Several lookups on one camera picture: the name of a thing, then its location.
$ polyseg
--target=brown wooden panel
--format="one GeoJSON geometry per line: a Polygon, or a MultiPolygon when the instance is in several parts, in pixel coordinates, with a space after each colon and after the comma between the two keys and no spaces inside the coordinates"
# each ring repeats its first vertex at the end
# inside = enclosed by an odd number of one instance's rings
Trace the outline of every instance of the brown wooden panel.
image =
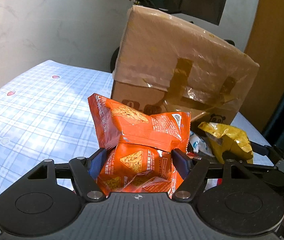
{"type": "Polygon", "coordinates": [[[240,112],[259,130],[284,92],[284,0],[260,0],[245,52],[260,70],[240,112]]]}

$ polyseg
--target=orange snack bag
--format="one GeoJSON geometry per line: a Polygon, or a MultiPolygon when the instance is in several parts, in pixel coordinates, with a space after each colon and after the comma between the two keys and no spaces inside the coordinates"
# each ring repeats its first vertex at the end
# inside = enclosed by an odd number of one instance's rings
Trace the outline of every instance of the orange snack bag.
{"type": "Polygon", "coordinates": [[[183,179],[171,161],[171,150],[186,151],[190,113],[145,115],[112,99],[88,98],[99,146],[110,150],[98,179],[109,192],[168,192],[183,179]]]}
{"type": "Polygon", "coordinates": [[[90,96],[88,102],[100,147],[110,150],[118,143],[133,143],[165,152],[186,150],[190,112],[148,116],[98,94],[90,96]]]}

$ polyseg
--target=checkered tablecloth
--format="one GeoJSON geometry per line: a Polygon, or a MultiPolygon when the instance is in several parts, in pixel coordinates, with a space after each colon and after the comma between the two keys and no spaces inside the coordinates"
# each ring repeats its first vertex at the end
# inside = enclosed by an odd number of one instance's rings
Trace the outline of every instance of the checkered tablecloth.
{"type": "MultiPolygon", "coordinates": [[[[0,193],[44,159],[67,163],[98,149],[87,98],[110,97],[110,73],[48,60],[0,89],[0,193]]],[[[70,180],[58,179],[72,188],[70,180]]]]}

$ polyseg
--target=brown cardboard box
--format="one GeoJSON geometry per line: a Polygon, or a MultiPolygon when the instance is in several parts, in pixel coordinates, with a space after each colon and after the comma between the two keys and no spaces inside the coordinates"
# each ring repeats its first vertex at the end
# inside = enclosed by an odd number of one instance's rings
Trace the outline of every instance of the brown cardboard box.
{"type": "Polygon", "coordinates": [[[133,6],[113,72],[111,98],[144,113],[191,111],[230,124],[259,65],[202,28],[133,6]]]}

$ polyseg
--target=metal screw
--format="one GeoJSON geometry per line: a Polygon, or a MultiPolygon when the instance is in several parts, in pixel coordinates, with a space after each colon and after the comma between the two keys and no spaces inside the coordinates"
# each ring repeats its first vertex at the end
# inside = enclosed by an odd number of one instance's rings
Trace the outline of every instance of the metal screw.
{"type": "Polygon", "coordinates": [[[87,197],[91,199],[99,199],[103,197],[103,193],[101,191],[93,190],[87,194],[87,197]]]}
{"type": "Polygon", "coordinates": [[[191,196],[191,193],[185,190],[181,190],[181,191],[175,192],[175,196],[177,198],[185,199],[185,198],[189,198],[191,196]]]}

